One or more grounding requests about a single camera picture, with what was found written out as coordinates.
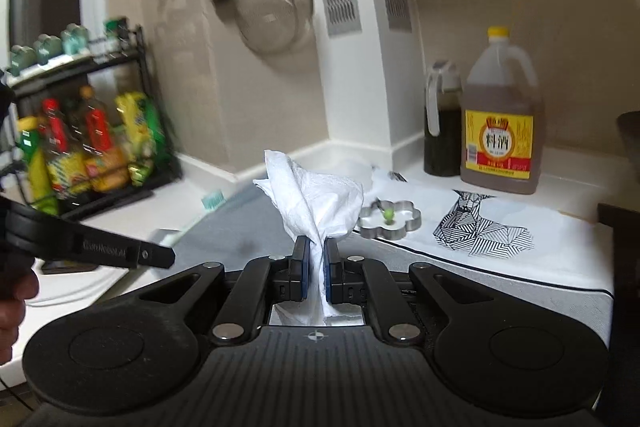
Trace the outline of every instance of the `geometric deer print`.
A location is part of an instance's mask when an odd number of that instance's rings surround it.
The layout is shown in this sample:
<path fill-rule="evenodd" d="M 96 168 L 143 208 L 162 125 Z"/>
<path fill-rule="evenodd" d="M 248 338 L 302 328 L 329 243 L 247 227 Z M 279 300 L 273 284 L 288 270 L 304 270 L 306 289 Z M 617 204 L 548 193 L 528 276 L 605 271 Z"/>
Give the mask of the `geometric deer print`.
<path fill-rule="evenodd" d="M 438 243 L 469 255 L 508 258 L 533 248 L 529 230 L 501 225 L 480 216 L 484 194 L 456 190 L 458 201 L 433 231 Z"/>

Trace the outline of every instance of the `finger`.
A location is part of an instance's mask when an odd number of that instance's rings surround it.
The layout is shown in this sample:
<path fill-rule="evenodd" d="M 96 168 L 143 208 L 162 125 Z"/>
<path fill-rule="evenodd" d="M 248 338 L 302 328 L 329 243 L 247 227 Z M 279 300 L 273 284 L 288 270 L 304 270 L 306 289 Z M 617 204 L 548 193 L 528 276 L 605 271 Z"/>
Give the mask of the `finger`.
<path fill-rule="evenodd" d="M 13 349 L 11 349 L 11 347 L 7 347 L 6 349 L 0 350 L 0 365 L 2 365 L 3 363 L 9 362 L 13 354 L 14 354 L 14 351 Z"/>
<path fill-rule="evenodd" d="M 10 330 L 18 327 L 24 320 L 24 312 L 24 301 L 0 301 L 0 329 Z"/>
<path fill-rule="evenodd" d="M 18 328 L 0 330 L 0 350 L 8 349 L 18 341 Z"/>
<path fill-rule="evenodd" d="M 39 289 L 38 276 L 34 274 L 33 270 L 30 270 L 29 273 L 22 277 L 14 286 L 14 297 L 18 299 L 18 301 L 33 299 L 38 294 Z"/>

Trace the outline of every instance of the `white tissue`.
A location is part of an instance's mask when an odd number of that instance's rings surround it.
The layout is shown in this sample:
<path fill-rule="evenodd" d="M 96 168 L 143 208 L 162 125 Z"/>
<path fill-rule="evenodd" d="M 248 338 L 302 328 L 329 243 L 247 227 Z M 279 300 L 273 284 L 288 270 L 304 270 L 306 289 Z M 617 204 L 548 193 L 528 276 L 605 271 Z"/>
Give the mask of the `white tissue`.
<path fill-rule="evenodd" d="M 353 230 L 362 208 L 362 186 L 342 176 L 306 171 L 281 152 L 265 151 L 264 161 L 269 178 L 254 180 L 254 184 L 280 211 L 289 236 L 295 241 L 299 235 L 306 235 L 312 242 L 307 298 L 301 303 L 276 306 L 281 324 L 361 324 L 359 307 L 336 308 L 326 301 L 322 245 L 327 237 L 344 237 Z"/>

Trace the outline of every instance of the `flower-shaped cookie cutter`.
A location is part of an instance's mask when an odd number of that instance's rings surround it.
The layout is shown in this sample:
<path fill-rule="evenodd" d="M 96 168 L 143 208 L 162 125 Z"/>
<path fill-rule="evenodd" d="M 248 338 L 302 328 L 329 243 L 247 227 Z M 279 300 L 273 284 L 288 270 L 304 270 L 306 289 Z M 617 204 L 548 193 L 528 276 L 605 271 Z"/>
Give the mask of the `flower-shaped cookie cutter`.
<path fill-rule="evenodd" d="M 394 218 L 391 223 L 386 222 L 383 213 L 392 209 Z M 370 206 L 364 206 L 356 225 L 360 235 L 365 239 L 382 237 L 388 241 L 398 241 L 407 232 L 420 228 L 422 214 L 414 207 L 412 201 L 380 201 L 376 200 Z"/>

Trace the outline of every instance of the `oil bottle handle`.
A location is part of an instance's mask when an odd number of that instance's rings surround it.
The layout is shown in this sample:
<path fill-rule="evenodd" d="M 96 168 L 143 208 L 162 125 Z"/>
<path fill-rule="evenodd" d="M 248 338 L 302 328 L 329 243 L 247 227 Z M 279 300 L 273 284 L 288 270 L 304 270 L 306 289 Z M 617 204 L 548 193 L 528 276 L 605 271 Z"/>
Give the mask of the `oil bottle handle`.
<path fill-rule="evenodd" d="M 440 115 L 438 113 L 438 91 L 442 85 L 442 75 L 440 73 L 430 73 L 427 78 L 426 108 L 427 127 L 431 136 L 440 135 Z"/>
<path fill-rule="evenodd" d="M 538 82 L 538 76 L 536 75 L 536 70 L 533 68 L 533 64 L 531 63 L 531 59 L 527 52 L 522 48 L 517 46 L 509 46 L 507 48 L 507 57 L 513 58 L 520 63 L 520 67 L 522 71 L 524 71 L 524 75 L 527 77 L 527 82 L 529 86 L 535 87 L 536 90 L 540 88 L 540 83 Z"/>

